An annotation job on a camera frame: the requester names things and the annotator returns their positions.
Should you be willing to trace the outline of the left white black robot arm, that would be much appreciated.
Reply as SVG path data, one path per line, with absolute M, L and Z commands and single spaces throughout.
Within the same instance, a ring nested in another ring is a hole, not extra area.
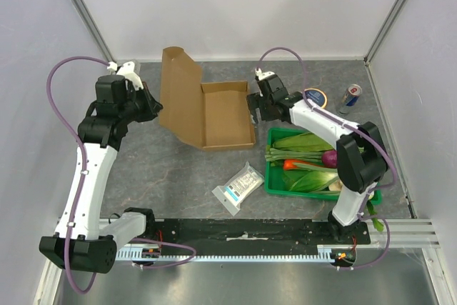
M 61 269 L 108 273 L 119 249 L 133 239 L 149 243 L 156 237 L 154 213 L 130 207 L 101 229 L 101 203 L 111 167 L 132 122 L 155 119 L 163 106 L 132 72 L 101 76 L 96 100 L 78 127 L 74 180 L 63 215 L 52 236 L 41 237 L 39 251 Z

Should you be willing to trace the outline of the brown cardboard box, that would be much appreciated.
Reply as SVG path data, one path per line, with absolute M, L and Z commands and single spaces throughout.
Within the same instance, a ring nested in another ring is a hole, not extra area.
M 159 123 L 203 151 L 253 148 L 247 81 L 201 81 L 203 70 L 181 47 L 163 49 Z

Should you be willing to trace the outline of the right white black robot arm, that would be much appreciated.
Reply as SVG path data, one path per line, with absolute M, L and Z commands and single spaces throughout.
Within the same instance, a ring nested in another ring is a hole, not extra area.
M 280 120 L 300 126 L 323 139 L 336 150 L 337 173 L 343 188 L 328 220 L 327 234 L 335 243 L 343 243 L 353 234 L 353 225 L 361 220 L 368 195 L 393 162 L 386 153 L 378 127 L 357 124 L 316 105 L 303 92 L 290 94 L 272 71 L 255 70 L 258 92 L 247 96 L 253 122 Z

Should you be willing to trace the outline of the white plastic packet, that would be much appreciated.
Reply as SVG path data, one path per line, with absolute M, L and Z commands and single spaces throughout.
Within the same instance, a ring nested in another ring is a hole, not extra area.
M 219 185 L 211 192 L 235 216 L 241 209 L 241 204 L 247 196 L 264 183 L 264 177 L 250 163 L 236 173 L 224 185 Z

